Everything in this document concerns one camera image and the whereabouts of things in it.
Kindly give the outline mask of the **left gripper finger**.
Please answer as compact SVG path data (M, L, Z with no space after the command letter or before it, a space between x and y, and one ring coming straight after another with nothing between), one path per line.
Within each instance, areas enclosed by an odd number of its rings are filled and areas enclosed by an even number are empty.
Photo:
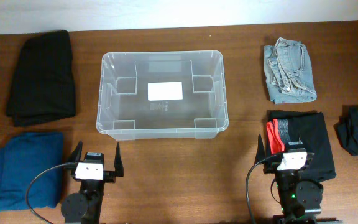
M119 143L116 144L114 168L115 168L115 172L124 172L124 166L123 166L122 159L121 159L121 150L120 150Z
M82 147L83 142L79 141L74 151L68 157L67 162L79 162L81 158Z

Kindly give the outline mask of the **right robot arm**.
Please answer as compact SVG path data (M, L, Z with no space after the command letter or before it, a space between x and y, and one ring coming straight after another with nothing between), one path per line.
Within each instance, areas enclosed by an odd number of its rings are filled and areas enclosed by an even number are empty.
M321 213L323 185L301 175L307 170L314 154L307 152L301 141L289 142L283 152L267 154L262 137L258 137L257 154L254 165L248 171L246 188L252 171L259 165L264 174L273 174L271 185L277 186L278 199L282 214L272 218L273 223L342 223L336 218L317 219Z

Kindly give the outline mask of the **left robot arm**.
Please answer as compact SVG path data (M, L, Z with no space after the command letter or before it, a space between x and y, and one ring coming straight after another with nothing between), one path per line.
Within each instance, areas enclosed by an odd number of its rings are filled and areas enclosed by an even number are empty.
M104 169L104 154L87 152L81 159L83 143L79 142L68 158L65 170L80 182L80 189L65 197L61 214L65 223L99 223L106 183L115 183L117 177L124 176L120 146L116 146L114 170Z

